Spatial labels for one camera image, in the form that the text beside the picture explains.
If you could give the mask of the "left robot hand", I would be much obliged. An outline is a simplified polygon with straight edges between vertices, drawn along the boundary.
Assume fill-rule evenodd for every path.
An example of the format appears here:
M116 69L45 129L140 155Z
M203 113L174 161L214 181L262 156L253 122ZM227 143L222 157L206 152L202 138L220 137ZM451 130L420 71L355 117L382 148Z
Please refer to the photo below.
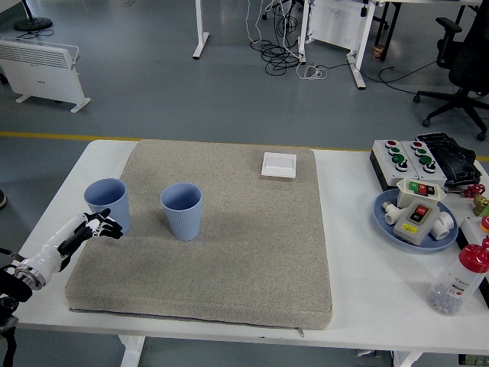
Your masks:
M58 230L36 255L20 262L15 277L32 290L45 287L52 275L61 272L79 247L92 237L105 236L120 239L122 226L110 217L111 210L76 215Z

